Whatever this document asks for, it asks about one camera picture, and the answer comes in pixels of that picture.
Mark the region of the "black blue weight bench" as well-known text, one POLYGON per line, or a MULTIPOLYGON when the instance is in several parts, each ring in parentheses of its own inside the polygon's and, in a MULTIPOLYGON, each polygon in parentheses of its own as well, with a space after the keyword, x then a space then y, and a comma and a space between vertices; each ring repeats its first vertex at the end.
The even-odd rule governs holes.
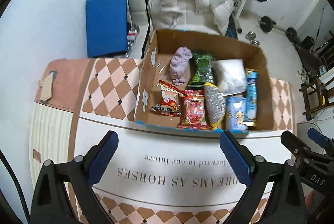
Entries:
POLYGON ((237 29, 235 26, 235 21, 234 21, 234 16, 233 13, 231 13, 230 17, 229 17, 229 23, 228 23, 228 27, 225 33, 225 37, 229 37, 232 39, 238 39, 238 35, 237 35, 237 29))

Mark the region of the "white puffer jacket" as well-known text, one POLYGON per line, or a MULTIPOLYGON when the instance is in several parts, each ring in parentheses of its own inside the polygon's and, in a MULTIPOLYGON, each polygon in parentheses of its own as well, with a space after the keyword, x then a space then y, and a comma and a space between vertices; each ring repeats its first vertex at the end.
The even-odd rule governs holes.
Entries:
POLYGON ((233 0, 148 0, 154 29, 199 31, 225 36, 233 0))

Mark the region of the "green wet wipes pack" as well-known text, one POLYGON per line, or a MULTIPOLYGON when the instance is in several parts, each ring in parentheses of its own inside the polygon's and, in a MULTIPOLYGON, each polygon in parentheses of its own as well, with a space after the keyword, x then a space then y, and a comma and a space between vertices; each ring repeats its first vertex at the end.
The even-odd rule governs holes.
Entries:
POLYGON ((215 56, 204 51, 192 51, 191 65, 194 73, 190 78, 187 89, 201 90, 205 82, 214 84, 215 77, 213 74, 212 63, 215 56))

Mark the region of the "dark wooden chair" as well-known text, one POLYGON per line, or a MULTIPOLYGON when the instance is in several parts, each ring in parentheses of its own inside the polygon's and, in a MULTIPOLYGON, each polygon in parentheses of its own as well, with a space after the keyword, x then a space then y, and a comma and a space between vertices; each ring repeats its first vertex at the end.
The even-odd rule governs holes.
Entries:
POLYGON ((325 83, 316 78, 309 84, 301 84, 299 91, 303 95, 305 110, 302 113, 307 121, 315 119, 314 113, 333 107, 333 78, 325 83))

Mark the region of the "silver yellow scrub sponge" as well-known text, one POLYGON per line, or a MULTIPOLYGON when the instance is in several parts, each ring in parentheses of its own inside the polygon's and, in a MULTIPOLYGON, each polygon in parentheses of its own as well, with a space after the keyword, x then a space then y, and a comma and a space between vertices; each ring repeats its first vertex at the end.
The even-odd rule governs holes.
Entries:
POLYGON ((219 87, 205 82, 204 98, 209 124, 213 130, 220 127, 225 117, 226 100, 219 87))

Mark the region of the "floor barbell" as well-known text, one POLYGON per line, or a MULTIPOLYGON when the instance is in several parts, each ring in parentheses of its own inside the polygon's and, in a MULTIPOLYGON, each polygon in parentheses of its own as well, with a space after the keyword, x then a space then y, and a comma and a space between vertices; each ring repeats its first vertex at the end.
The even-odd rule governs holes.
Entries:
POLYGON ((263 16, 259 20, 259 27, 264 33, 270 33, 273 29, 285 32, 286 37, 290 42, 295 42, 298 39, 297 31, 293 27, 284 29, 268 16, 263 16))

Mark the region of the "blue tissue pack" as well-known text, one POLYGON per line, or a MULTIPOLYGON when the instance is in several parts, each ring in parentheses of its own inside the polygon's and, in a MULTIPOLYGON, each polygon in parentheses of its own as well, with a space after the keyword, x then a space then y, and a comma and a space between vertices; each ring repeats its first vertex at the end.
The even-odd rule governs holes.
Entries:
POLYGON ((231 133, 245 134, 247 126, 244 124, 246 112, 246 98, 231 96, 226 99, 226 129, 231 133))

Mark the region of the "cardboard scrap on table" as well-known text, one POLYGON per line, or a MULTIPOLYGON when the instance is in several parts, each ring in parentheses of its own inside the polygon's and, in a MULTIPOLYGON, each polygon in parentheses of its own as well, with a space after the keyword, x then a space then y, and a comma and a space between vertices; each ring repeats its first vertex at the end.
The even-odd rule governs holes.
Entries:
POLYGON ((47 104, 53 97, 53 83, 58 75, 58 71, 51 70, 45 78, 38 81, 37 99, 42 104, 47 104))

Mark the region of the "chrome dumbbell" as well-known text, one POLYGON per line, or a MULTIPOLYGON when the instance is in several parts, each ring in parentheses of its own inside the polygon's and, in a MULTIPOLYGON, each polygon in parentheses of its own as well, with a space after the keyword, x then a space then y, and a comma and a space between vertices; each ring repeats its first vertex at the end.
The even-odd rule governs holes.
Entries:
POLYGON ((258 47, 260 45, 260 42, 256 39, 256 33, 253 31, 248 31, 245 38, 254 46, 258 47))

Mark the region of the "light blue snack tube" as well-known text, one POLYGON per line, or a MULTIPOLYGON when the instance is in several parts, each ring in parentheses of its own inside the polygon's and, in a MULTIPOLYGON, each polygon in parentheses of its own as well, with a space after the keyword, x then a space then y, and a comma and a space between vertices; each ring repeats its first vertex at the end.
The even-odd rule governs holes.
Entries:
POLYGON ((256 70, 247 68, 245 70, 247 78, 246 89, 246 112, 244 124, 248 127, 256 127, 256 115, 257 115, 257 77, 258 72, 256 70))

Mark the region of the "white soft bag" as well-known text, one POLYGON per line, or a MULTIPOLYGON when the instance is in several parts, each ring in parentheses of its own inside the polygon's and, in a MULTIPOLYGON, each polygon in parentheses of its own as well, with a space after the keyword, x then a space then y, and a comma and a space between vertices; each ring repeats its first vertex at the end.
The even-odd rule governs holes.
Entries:
POLYGON ((223 59, 211 63, 216 85, 225 96, 244 93, 247 79, 243 60, 223 59))

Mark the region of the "purple cloth bundle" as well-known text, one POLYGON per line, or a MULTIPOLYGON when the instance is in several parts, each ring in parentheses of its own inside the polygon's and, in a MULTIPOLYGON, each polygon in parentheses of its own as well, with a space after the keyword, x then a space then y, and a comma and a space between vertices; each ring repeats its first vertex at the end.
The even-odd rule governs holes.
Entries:
POLYGON ((174 85, 179 86, 185 83, 183 75, 189 67, 191 58, 192 52, 187 47, 180 47, 174 53, 169 66, 169 73, 174 85))

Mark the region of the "red wet wipes pack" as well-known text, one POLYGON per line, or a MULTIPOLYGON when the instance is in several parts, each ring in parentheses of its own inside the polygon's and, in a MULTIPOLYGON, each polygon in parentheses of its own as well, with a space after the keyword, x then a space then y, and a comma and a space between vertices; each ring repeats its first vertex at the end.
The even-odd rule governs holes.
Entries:
POLYGON ((184 90, 181 100, 181 121, 178 128, 208 130, 205 118, 205 97, 201 90, 184 90))

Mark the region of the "grey round chair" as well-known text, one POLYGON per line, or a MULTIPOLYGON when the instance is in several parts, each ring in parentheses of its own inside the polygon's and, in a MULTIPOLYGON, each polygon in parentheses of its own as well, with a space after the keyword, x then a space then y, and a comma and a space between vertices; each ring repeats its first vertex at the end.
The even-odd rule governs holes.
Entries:
POLYGON ((313 122, 298 122, 297 123, 297 136, 304 142, 308 141, 307 132, 309 128, 318 129, 318 126, 313 122))

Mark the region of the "panda snack bag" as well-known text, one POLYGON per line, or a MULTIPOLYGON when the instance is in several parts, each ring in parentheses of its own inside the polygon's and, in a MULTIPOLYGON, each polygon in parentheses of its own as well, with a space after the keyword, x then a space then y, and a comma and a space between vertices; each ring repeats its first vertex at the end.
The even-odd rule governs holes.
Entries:
POLYGON ((163 80, 159 80, 159 86, 161 101, 151 107, 150 111, 158 115, 181 116, 181 101, 187 96, 186 93, 163 80))

